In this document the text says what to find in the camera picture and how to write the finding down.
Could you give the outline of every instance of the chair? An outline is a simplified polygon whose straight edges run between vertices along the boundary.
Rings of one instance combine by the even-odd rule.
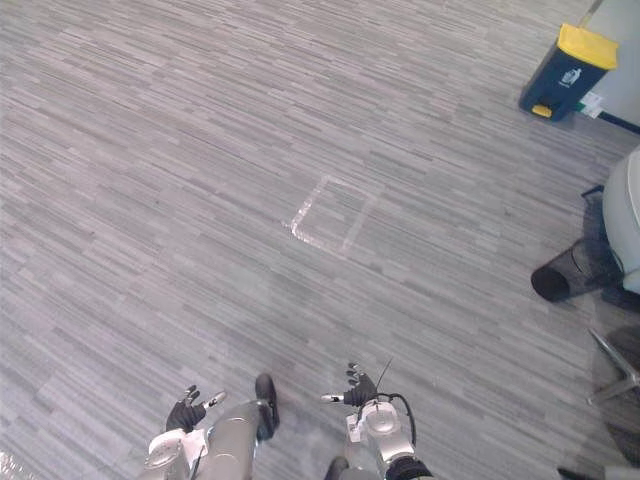
[[[609,355],[616,367],[624,373],[624,378],[608,387],[603,388],[599,392],[594,393],[587,399],[590,405],[596,405],[604,400],[625,393],[633,388],[640,386],[640,372],[638,372],[629,362],[627,362],[620,352],[613,345],[599,335],[595,330],[589,329],[591,336],[598,342],[598,345]]]

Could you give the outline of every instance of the wall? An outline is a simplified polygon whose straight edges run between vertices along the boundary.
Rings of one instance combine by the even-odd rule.
[[[640,0],[604,0],[586,28],[620,44],[618,68],[593,88],[604,97],[601,106],[640,125]]]

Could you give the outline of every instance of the white chair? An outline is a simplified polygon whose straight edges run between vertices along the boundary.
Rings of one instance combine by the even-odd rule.
[[[640,147],[618,163],[604,186],[602,213],[625,290],[640,293]]]

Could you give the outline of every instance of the antenna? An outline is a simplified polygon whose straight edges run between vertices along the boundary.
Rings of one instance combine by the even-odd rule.
[[[380,374],[380,378],[378,379],[378,383],[376,383],[376,391],[378,390],[378,387],[380,386],[380,382],[382,381],[382,377],[384,377],[384,374],[387,373],[387,368],[389,368],[389,365],[391,365],[392,361],[393,361],[393,357],[389,359],[389,361],[387,362],[387,365],[384,367],[384,370],[382,370],[382,373]]]

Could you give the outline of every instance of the black cable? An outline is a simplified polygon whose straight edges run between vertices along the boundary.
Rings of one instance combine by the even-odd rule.
[[[407,409],[407,416],[409,417],[409,422],[411,423],[411,444],[416,446],[416,420],[413,416],[413,412],[411,411],[411,407],[409,406],[409,402],[399,393],[392,393],[391,395],[387,395],[389,397],[389,401],[391,402],[394,398],[399,398],[404,403],[404,407]]]

